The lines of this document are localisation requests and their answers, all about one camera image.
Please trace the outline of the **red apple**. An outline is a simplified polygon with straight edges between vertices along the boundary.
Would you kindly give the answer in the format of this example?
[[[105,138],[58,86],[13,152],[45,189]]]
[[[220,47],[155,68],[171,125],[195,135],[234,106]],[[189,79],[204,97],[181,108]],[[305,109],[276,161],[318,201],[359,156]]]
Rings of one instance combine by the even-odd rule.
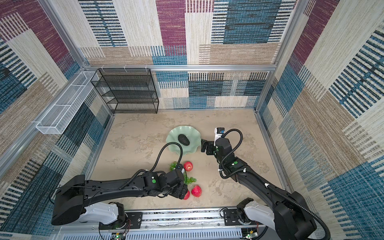
[[[196,198],[199,198],[202,195],[202,192],[202,188],[198,185],[194,186],[194,188],[191,190],[191,194]]]
[[[190,197],[190,191],[188,190],[185,197],[184,197],[184,200],[187,200],[189,197]]]
[[[193,166],[192,162],[185,162],[184,163],[184,169],[187,172],[190,172],[193,169],[193,167],[194,166]]]

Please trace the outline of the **green fake grape bunch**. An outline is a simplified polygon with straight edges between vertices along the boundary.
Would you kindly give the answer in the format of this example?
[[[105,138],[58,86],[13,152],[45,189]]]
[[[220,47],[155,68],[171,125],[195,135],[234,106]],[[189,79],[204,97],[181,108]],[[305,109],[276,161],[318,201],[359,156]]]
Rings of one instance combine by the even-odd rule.
[[[190,185],[190,184],[195,183],[197,181],[197,179],[188,176],[188,172],[185,171],[185,169],[184,169],[184,163],[183,164],[177,164],[177,162],[171,163],[170,164],[170,170],[174,170],[174,169],[180,169],[182,171],[182,173],[184,175],[184,179],[185,179],[185,184]]]

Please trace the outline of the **light green scalloped bowl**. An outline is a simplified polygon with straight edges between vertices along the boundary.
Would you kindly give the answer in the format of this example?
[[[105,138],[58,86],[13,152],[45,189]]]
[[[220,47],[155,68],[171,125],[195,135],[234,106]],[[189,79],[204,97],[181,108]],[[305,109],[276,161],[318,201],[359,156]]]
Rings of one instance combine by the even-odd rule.
[[[179,134],[184,134],[188,137],[188,139],[190,140],[189,146],[184,146],[179,143]],[[182,146],[183,156],[185,156],[186,154],[193,154],[196,152],[197,148],[201,146],[201,134],[198,130],[191,126],[178,126],[172,129],[166,138],[166,143],[171,142],[178,143]]]

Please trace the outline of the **dark avocado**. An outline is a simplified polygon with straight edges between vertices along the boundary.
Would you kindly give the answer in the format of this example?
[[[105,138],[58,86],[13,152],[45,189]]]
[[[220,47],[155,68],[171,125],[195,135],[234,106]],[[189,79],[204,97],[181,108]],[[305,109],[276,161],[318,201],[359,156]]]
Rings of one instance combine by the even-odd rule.
[[[184,146],[189,146],[190,145],[190,140],[184,134],[179,134],[178,135],[178,141],[179,141],[180,144],[182,144]]]

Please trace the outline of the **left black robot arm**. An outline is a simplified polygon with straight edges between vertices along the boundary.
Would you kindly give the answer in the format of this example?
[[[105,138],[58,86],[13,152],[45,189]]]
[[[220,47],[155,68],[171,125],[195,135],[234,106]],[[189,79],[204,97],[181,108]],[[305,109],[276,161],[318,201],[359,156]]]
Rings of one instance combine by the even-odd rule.
[[[170,172],[140,169],[131,178],[93,181],[85,175],[77,175],[57,188],[51,223],[66,225],[77,220],[98,221],[110,225],[125,220],[124,208],[105,201],[120,198],[165,198],[172,196],[184,199],[188,192],[184,168],[180,161]]]

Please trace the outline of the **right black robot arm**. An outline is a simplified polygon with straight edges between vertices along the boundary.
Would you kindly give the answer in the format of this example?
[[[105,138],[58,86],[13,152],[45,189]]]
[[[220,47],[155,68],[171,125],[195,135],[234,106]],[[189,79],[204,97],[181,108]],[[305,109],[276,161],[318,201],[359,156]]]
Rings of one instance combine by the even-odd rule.
[[[312,212],[304,197],[298,192],[289,193],[278,188],[257,174],[245,161],[235,156],[235,151],[243,142],[240,140],[232,147],[227,135],[240,130],[215,129],[214,141],[201,140],[201,151],[215,156],[222,179],[233,179],[256,194],[265,206],[259,206],[254,200],[246,199],[238,205],[239,219],[243,224],[255,221],[274,229],[282,240],[308,240],[320,225],[325,232],[324,240],[331,238],[331,232],[325,222]]]

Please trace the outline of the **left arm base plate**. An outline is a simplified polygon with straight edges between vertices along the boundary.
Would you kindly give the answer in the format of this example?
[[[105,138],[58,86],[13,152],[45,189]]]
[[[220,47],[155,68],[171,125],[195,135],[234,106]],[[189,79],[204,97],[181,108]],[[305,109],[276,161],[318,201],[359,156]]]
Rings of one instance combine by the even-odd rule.
[[[99,223],[99,230],[128,230],[139,229],[142,224],[142,212],[131,212],[119,215],[118,219],[108,225]]]

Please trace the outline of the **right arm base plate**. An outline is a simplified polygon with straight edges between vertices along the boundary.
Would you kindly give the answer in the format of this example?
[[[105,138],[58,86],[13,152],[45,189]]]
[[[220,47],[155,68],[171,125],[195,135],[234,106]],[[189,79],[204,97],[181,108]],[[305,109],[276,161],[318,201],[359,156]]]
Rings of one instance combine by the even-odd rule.
[[[222,208],[219,210],[220,216],[224,219],[225,221],[225,226],[262,226],[264,227],[265,225],[256,221],[251,221],[248,224],[244,224],[243,222],[240,221],[240,218],[237,214],[236,209],[229,209],[229,208]]]

